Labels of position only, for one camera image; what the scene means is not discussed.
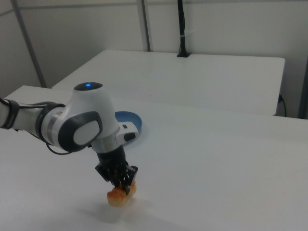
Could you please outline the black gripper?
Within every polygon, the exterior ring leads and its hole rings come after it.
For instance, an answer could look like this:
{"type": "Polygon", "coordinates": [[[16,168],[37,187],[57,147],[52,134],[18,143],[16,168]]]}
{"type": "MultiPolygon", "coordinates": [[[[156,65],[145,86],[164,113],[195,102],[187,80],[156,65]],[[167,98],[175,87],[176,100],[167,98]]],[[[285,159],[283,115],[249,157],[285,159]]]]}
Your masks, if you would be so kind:
{"type": "Polygon", "coordinates": [[[123,146],[107,153],[97,153],[99,163],[95,167],[106,182],[111,182],[116,188],[122,188],[126,195],[135,180],[138,171],[136,166],[129,166],[123,146]]]}

